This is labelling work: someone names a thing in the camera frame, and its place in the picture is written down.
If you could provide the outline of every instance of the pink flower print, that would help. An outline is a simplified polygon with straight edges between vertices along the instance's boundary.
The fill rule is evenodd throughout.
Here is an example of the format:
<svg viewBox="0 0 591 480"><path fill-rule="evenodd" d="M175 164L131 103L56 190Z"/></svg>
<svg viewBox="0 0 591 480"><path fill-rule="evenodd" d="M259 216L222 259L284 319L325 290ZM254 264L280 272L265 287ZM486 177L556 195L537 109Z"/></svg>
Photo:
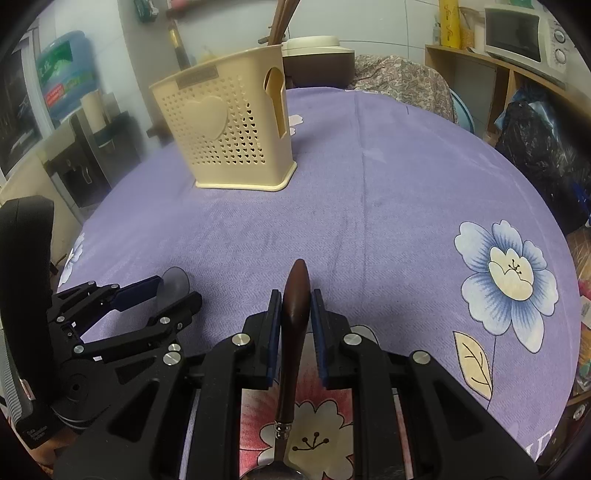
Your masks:
<svg viewBox="0 0 591 480"><path fill-rule="evenodd" d="M352 328L377 343L364 326ZM279 385L267 391L243 390L240 475L269 463L274 454L274 417ZM353 476L351 390L326 390L318 375L314 339L306 335L295 392L294 424L287 446L289 463L310 480L349 480Z"/></svg>

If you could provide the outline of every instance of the blue gripper pad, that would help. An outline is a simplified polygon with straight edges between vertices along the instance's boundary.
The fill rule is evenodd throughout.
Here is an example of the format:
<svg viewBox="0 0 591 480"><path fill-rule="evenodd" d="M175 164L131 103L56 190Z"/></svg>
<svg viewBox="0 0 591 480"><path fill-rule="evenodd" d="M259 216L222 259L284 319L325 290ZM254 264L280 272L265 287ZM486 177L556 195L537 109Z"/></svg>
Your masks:
<svg viewBox="0 0 591 480"><path fill-rule="evenodd" d="M314 349L316 350L316 363L318 364L318 375L322 380L322 386L327 387L328 382L328 367L327 367L327 349L324 338L324 329L320 320L320 309L324 310L322 304L322 296L319 290L314 290L312 294L312 305L310 309L310 318L312 321L312 332L314 334Z"/></svg>
<svg viewBox="0 0 591 480"><path fill-rule="evenodd" d="M275 370L277 369L277 355L279 352L279 330L281 324L281 294L277 292L278 300L270 302L269 308L273 311L268 311L272 315L271 333L269 334L269 348L267 353L267 383L271 387L273 379L275 378Z"/></svg>

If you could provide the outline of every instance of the microwave door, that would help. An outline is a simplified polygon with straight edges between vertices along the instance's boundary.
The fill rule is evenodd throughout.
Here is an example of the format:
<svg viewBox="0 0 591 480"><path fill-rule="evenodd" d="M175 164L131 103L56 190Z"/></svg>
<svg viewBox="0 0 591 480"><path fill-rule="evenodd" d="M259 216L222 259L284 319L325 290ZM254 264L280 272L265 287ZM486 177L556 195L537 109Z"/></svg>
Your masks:
<svg viewBox="0 0 591 480"><path fill-rule="evenodd" d="M486 43L495 48L541 62L538 15L491 11L486 16Z"/></svg>

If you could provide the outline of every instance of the microwave dial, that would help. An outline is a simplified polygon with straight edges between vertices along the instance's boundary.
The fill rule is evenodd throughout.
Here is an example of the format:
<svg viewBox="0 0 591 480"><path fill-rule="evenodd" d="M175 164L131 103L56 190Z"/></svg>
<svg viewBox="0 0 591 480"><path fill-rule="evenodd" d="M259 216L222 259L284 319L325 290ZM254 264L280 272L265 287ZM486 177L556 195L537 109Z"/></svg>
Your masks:
<svg viewBox="0 0 591 480"><path fill-rule="evenodd" d="M566 37L564 36L564 33L562 33L560 30L554 30L554 38L558 43L566 42Z"/></svg>
<svg viewBox="0 0 591 480"><path fill-rule="evenodd" d="M554 52L554 58L556 59L556 61L558 63L560 63L561 65L564 65L566 63L566 55L565 53L557 48L556 51Z"/></svg>

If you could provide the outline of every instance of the metal spoon bowl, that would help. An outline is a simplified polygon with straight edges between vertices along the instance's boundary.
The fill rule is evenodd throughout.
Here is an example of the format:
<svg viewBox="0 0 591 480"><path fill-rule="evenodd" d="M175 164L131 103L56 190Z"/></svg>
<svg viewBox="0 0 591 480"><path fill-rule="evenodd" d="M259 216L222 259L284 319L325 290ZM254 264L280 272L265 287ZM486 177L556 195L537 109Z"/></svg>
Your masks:
<svg viewBox="0 0 591 480"><path fill-rule="evenodd" d="M241 480L308 480L300 471L280 460L259 465L242 475Z"/></svg>

